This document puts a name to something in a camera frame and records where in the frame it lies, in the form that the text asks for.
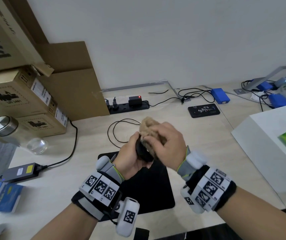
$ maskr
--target brown cloth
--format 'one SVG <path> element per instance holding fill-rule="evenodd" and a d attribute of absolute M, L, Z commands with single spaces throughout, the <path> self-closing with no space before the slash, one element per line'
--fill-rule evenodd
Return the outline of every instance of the brown cloth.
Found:
<path fill-rule="evenodd" d="M 159 135 L 159 133 L 157 133 L 156 131 L 153 131 L 150 128 L 152 125 L 159 125 L 159 123 L 156 120 L 153 120 L 151 117 L 146 117 L 141 122 L 139 132 L 141 134 L 141 143 L 147 149 L 147 151 L 152 155 L 152 157 L 156 159 L 157 156 L 153 147 L 151 147 L 151 145 L 147 141 L 143 140 L 143 138 L 145 136 L 153 136 L 157 140 L 159 140 L 163 145 L 167 142 L 167 140 L 165 137 Z"/>

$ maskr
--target blue box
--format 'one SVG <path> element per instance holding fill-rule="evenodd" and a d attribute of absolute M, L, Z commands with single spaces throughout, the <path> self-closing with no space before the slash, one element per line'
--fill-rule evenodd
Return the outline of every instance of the blue box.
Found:
<path fill-rule="evenodd" d="M 23 186 L 0 182 L 0 212 L 14 212 Z"/>
<path fill-rule="evenodd" d="M 213 95 L 215 101 L 218 104 L 227 104 L 230 101 L 229 97 L 226 95 L 226 93 L 221 88 L 212 89 L 211 94 Z"/>
<path fill-rule="evenodd" d="M 269 84 L 267 81 L 264 81 L 257 86 L 257 89 L 261 91 L 268 91 L 268 90 L 271 90 L 272 88 L 273 88 L 273 85 Z"/>
<path fill-rule="evenodd" d="M 268 98 L 274 108 L 286 106 L 286 98 L 281 94 L 270 94 Z"/>

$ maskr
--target stacked cardboard box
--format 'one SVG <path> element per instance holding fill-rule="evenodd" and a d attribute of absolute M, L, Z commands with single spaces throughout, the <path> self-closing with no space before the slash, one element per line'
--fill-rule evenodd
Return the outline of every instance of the stacked cardboard box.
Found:
<path fill-rule="evenodd" d="M 85 42 L 49 44 L 26 0 L 0 0 L 1 115 L 41 137 L 109 115 Z"/>

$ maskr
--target person's right hand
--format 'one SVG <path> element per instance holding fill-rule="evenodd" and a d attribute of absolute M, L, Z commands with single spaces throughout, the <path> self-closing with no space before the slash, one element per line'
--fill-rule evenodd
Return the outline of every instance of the person's right hand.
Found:
<path fill-rule="evenodd" d="M 143 139 L 153 147 L 157 157 L 165 166 L 177 171 L 186 157 L 186 144 L 182 133 L 168 122 L 153 125 L 150 128 L 165 137 L 167 142 L 162 145 L 152 136 L 145 136 Z"/>

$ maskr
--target person's left hand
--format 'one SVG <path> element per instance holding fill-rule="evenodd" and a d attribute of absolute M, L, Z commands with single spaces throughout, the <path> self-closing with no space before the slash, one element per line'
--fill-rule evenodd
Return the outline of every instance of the person's left hand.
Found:
<path fill-rule="evenodd" d="M 129 138 L 129 142 L 122 146 L 117 157 L 113 161 L 115 168 L 125 180 L 133 177 L 142 167 L 150 168 L 153 162 L 145 162 L 137 158 L 135 143 L 140 136 L 137 131 Z"/>

